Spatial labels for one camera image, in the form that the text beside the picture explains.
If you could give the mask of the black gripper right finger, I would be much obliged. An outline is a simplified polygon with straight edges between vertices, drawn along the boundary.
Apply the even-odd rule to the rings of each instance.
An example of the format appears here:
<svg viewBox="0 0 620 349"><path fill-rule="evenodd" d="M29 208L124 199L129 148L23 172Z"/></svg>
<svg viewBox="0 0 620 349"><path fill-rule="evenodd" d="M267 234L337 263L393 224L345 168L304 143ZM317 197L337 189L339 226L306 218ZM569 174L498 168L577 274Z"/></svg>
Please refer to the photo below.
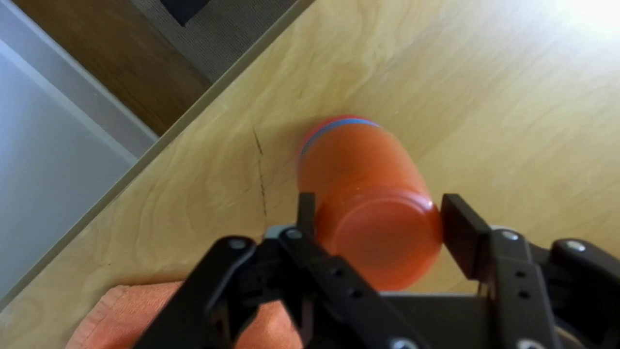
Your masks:
<svg viewBox="0 0 620 349"><path fill-rule="evenodd" d="M492 230L459 195L443 195L443 245L490 305L500 349L620 349L620 261L583 239L548 249Z"/></svg>

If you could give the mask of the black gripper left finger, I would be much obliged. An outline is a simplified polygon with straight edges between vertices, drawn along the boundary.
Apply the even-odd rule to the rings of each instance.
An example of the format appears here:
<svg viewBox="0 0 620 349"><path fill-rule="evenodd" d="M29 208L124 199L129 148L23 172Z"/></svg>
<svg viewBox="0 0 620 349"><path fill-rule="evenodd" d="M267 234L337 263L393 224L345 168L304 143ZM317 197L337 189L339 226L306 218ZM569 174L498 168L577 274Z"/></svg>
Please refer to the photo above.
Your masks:
<svg viewBox="0 0 620 349"><path fill-rule="evenodd" d="M314 199L265 241L222 238L205 253L133 349L234 349L279 301L304 349L430 349L430 344L343 259L314 241Z"/></svg>

